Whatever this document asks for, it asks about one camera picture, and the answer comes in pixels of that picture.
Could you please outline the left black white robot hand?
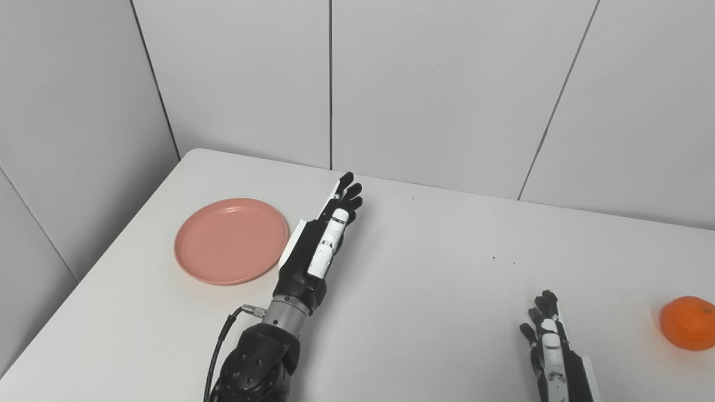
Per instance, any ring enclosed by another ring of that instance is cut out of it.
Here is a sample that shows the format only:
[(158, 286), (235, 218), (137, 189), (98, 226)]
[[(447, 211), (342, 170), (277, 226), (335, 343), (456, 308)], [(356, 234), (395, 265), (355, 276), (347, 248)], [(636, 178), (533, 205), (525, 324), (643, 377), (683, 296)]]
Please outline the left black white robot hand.
[(279, 260), (274, 297), (300, 302), (308, 316), (317, 310), (327, 293), (325, 278), (332, 260), (363, 205), (362, 189), (348, 171), (337, 181), (317, 218), (299, 221)]

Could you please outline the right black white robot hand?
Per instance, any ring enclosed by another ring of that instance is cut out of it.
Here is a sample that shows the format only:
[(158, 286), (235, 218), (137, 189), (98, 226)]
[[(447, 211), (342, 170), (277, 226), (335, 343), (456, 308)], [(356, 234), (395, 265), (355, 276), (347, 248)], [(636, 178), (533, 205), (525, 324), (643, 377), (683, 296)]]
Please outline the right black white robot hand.
[(530, 364), (541, 401), (601, 401), (592, 362), (570, 345), (559, 298), (543, 290), (520, 331), (530, 347)]

